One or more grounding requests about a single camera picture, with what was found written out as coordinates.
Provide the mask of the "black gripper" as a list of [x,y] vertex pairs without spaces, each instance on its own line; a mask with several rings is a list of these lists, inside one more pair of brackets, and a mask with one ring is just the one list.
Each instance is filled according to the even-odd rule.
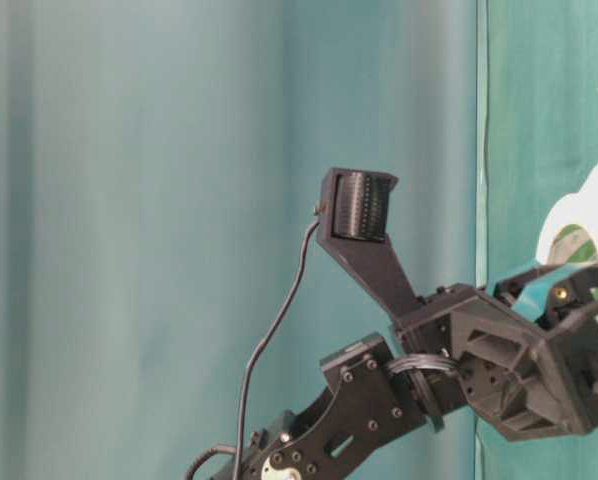
[[458,284],[394,322],[425,413],[467,405],[510,441],[598,428],[598,263],[529,263]]

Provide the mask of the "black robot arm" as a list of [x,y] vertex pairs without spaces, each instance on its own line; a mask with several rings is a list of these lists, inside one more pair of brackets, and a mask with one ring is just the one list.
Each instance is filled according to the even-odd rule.
[[544,265],[491,288],[455,284],[326,357],[326,387],[256,432],[222,479],[342,479],[375,450],[462,407],[510,441],[598,427],[598,263]]

